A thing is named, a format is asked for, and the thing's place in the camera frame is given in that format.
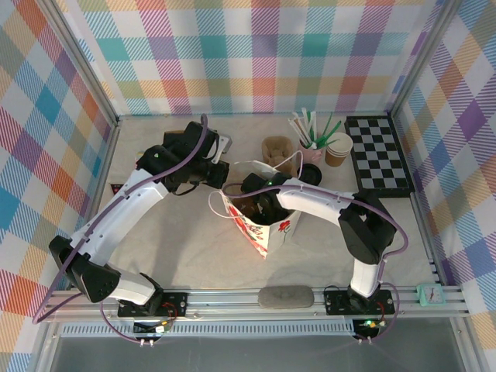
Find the black and white checkerboard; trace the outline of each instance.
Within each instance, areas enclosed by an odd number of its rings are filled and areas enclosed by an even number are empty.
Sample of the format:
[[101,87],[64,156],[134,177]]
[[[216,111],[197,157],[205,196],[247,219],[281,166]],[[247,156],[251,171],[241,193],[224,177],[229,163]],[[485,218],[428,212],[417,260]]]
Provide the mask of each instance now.
[[408,197],[412,179],[390,117],[348,116],[346,133],[353,140],[353,166],[360,190],[373,189],[379,198]]

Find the plaid wall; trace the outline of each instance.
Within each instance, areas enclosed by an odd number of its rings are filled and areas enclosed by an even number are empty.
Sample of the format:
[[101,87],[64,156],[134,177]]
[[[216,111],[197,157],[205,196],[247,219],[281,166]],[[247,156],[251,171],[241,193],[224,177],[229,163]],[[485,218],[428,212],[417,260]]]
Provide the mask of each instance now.
[[2,0],[0,371],[26,369],[48,242],[83,223],[110,128],[35,0]]
[[496,1],[465,0],[398,129],[451,284],[496,370]]
[[443,0],[58,0],[124,115],[383,112]]

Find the beige table surface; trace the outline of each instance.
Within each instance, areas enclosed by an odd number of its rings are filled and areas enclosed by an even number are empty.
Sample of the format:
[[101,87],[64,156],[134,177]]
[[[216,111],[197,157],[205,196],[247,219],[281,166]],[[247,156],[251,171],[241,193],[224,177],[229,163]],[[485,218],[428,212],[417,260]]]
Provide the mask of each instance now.
[[[102,198],[112,197],[109,184],[124,183],[141,150],[162,143],[164,131],[183,129],[198,116],[130,118],[122,123],[119,140]],[[326,117],[318,120],[323,129]],[[230,163],[262,160],[260,144],[267,136],[297,138],[285,115],[210,116],[209,126],[232,137],[233,145],[223,156]],[[351,157],[341,167],[322,162],[320,186],[335,191],[358,191]],[[251,246],[234,222],[214,215],[207,203],[212,191],[200,186],[194,192],[168,195],[134,226],[115,250],[111,264],[149,274],[164,288],[262,288],[275,284],[328,284],[347,286],[353,274],[353,258],[346,249],[340,229],[312,215],[302,214],[292,239],[267,259]],[[216,210],[223,206],[212,198]],[[388,261],[384,280],[396,285],[432,282],[425,249],[409,199],[382,199],[387,210],[405,229],[410,246]],[[390,249],[401,246],[396,234]]]

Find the pencil cup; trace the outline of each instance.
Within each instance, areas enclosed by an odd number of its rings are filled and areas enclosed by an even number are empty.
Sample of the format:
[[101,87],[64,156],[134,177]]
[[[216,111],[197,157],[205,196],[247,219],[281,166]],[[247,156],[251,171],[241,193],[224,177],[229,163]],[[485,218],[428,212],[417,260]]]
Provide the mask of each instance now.
[[330,140],[335,141],[325,149],[325,161],[330,167],[339,167],[353,148],[351,137],[345,133],[335,133]]
[[305,149],[300,142],[298,144],[298,150],[303,154],[303,164],[314,164],[318,167],[324,156],[325,148],[318,150]]

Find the green clock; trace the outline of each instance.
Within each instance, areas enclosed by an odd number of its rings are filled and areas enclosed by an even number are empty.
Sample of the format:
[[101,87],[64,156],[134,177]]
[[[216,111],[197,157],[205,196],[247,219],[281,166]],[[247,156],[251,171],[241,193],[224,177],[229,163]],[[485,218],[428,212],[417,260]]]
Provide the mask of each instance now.
[[441,284],[420,284],[417,286],[421,306],[440,306],[446,304]]

